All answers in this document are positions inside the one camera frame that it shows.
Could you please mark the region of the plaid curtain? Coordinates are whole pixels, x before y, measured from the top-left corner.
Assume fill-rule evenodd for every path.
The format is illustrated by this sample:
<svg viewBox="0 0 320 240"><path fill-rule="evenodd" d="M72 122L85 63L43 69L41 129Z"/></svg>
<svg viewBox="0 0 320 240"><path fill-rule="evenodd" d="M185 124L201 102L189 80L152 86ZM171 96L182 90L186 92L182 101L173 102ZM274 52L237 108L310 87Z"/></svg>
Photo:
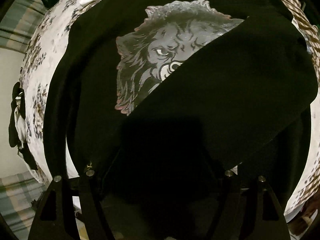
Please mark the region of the plaid curtain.
<svg viewBox="0 0 320 240"><path fill-rule="evenodd" d="M1 21L1 215L18 239L27 239L35 215L31 202L45 186L9 145L12 89L31 36L46 10L41 0L15 0Z"/></svg>

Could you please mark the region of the black and white garment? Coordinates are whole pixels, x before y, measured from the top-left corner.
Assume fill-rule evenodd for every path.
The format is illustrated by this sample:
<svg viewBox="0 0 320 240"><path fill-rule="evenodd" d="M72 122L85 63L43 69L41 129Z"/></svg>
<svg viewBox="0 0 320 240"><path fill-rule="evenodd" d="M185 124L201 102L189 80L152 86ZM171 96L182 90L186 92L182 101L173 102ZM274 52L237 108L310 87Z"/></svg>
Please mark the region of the black and white garment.
<svg viewBox="0 0 320 240"><path fill-rule="evenodd" d="M11 116L8 131L10 147L18 149L18 155L31 170L38 170L27 143L24 90L19 82L15 83L12 89Z"/></svg>

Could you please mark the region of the floral cream bed blanket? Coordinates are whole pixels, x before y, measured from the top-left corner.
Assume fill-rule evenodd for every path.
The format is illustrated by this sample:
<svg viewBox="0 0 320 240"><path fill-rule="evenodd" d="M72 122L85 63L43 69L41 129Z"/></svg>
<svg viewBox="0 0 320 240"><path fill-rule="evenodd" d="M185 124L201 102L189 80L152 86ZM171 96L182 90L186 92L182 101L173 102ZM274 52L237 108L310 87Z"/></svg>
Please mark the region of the floral cream bed blanket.
<svg viewBox="0 0 320 240"><path fill-rule="evenodd" d="M44 157L43 120L47 93L54 71L68 44L69 30L76 19L101 0L60 0L48 10L29 43L20 83L25 93L25 136L37 170L32 176L49 185L52 176ZM295 212L319 188L319 97L311 104L311 141L308 159L284 214Z"/></svg>

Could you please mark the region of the black lion print sweatshirt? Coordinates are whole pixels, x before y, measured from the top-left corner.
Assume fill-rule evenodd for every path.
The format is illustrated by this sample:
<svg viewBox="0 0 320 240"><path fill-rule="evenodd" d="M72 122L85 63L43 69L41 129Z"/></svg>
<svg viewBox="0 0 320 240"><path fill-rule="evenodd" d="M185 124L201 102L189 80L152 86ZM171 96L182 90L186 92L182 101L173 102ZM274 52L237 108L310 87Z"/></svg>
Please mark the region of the black lion print sweatshirt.
<svg viewBox="0 0 320 240"><path fill-rule="evenodd" d="M264 176L283 211L306 163L318 82L281 0L102 0L50 83L46 161L92 170L136 239L225 239L225 172Z"/></svg>

